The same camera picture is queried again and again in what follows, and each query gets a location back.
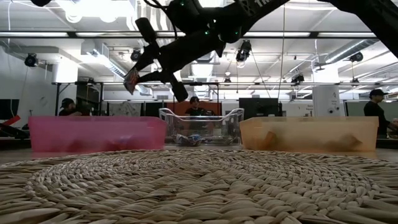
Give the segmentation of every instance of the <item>person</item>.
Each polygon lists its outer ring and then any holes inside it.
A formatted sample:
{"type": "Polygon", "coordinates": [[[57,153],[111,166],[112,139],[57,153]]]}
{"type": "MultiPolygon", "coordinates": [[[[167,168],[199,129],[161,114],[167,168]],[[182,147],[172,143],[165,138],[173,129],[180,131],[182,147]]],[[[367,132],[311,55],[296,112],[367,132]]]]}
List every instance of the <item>person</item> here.
{"type": "Polygon", "coordinates": [[[384,110],[379,106],[384,99],[384,96],[387,95],[380,89],[375,89],[370,92],[370,101],[366,103],[363,108],[365,116],[377,116],[379,117],[379,128],[377,130],[378,138],[387,138],[387,128],[397,131],[398,126],[394,123],[388,121],[384,116],[384,110]]]}
{"type": "Polygon", "coordinates": [[[189,103],[191,104],[191,108],[186,110],[186,116],[203,116],[206,113],[205,109],[199,107],[200,100],[197,96],[191,97],[189,103]]]}
{"type": "Polygon", "coordinates": [[[61,110],[58,116],[81,116],[81,112],[77,111],[76,104],[73,99],[65,98],[61,103],[61,110]]]}

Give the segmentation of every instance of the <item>ceiling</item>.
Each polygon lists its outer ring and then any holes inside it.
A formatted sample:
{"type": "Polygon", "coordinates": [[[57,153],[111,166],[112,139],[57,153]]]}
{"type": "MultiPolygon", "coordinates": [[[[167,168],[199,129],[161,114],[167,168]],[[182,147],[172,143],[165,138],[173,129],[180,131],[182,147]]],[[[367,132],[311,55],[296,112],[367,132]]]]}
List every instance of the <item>ceiling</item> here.
{"type": "MultiPolygon", "coordinates": [[[[72,23],[67,19],[66,6],[69,0],[51,2],[48,8],[34,7],[30,1],[0,0],[0,30],[56,30],[56,31],[107,31],[107,30],[135,30],[134,17],[146,16],[155,25],[155,30],[171,30],[170,22],[158,9],[145,7],[145,3],[137,0],[118,0],[108,3],[104,9],[85,9],[84,16],[79,22],[72,23]],[[99,16],[111,13],[111,17],[118,17],[114,22],[103,22],[99,16]]],[[[341,12],[332,5],[314,0],[291,0],[285,7],[280,7],[256,23],[251,31],[322,31],[322,32],[369,32],[369,29],[355,15],[341,12]]],[[[81,48],[84,39],[11,39],[10,47],[40,46],[58,47],[75,57],[80,64],[79,75],[90,76],[98,81],[114,81],[114,74],[105,66],[87,61],[87,55],[82,55],[81,48]]],[[[160,44],[168,44],[172,40],[163,39],[160,44]]],[[[222,82],[226,72],[230,73],[232,82],[261,82],[261,77],[267,82],[279,82],[282,78],[289,82],[289,78],[300,72],[305,81],[312,81],[312,65],[310,61],[317,61],[317,55],[326,55],[336,51],[352,40],[349,39],[250,39],[253,54],[248,58],[243,68],[238,68],[235,53],[242,40],[235,44],[228,44],[223,57],[216,60],[212,76],[208,81],[222,82]]],[[[134,64],[130,54],[134,48],[143,48],[141,39],[95,39],[97,45],[105,44],[109,47],[109,57],[122,70],[129,70],[134,64]]],[[[376,72],[381,68],[398,62],[388,49],[378,42],[361,51],[364,55],[362,62],[340,61],[338,66],[340,81],[350,81],[353,77],[365,73],[376,72]]],[[[150,71],[150,67],[142,71],[142,75],[150,71]]],[[[192,77],[190,66],[181,71],[182,78],[192,77]]],[[[365,82],[396,82],[398,66],[386,72],[370,75],[365,82]]]]}

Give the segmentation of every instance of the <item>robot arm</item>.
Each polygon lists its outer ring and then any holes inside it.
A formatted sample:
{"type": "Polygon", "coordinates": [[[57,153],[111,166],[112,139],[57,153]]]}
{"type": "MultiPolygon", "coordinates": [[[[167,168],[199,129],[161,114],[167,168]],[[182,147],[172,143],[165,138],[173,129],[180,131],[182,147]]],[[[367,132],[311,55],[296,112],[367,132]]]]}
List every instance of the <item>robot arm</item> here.
{"type": "MultiPolygon", "coordinates": [[[[138,19],[136,24],[145,41],[150,44],[132,70],[139,71],[157,59],[163,70],[145,75],[138,82],[170,82],[176,99],[183,101],[188,93],[182,83],[175,79],[174,72],[213,50],[221,57],[226,43],[238,41],[259,19],[288,1],[235,0],[225,7],[202,8],[198,0],[173,0],[166,13],[186,36],[159,47],[150,22],[146,18],[138,19]]],[[[391,0],[320,1],[356,14],[398,57],[398,7],[391,0]]]]}

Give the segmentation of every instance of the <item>woven mat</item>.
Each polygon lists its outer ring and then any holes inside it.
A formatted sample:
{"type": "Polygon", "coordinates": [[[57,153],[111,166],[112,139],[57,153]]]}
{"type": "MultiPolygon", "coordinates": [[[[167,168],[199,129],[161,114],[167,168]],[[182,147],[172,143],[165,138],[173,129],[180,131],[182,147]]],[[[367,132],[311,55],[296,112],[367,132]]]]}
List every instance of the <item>woven mat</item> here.
{"type": "Polygon", "coordinates": [[[398,164],[285,152],[109,152],[0,166],[0,223],[398,223],[398,164]]]}

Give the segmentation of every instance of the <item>plastic bin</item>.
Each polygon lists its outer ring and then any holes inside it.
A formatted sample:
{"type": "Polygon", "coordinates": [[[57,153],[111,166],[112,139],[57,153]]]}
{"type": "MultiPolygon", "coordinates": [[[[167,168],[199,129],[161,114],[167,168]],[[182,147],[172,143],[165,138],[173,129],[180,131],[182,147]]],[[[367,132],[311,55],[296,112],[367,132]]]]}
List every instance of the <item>plastic bin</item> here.
{"type": "Polygon", "coordinates": [[[171,110],[162,108],[159,116],[167,123],[166,141],[176,143],[177,136],[200,135],[205,144],[241,144],[239,122],[243,120],[244,109],[232,110],[226,116],[177,116],[171,110]]]}
{"type": "Polygon", "coordinates": [[[260,117],[240,122],[252,150],[376,156],[375,117],[260,117]]]}
{"type": "Polygon", "coordinates": [[[166,135],[166,122],[154,117],[31,116],[29,128],[34,153],[62,155],[163,149],[166,135]]]}

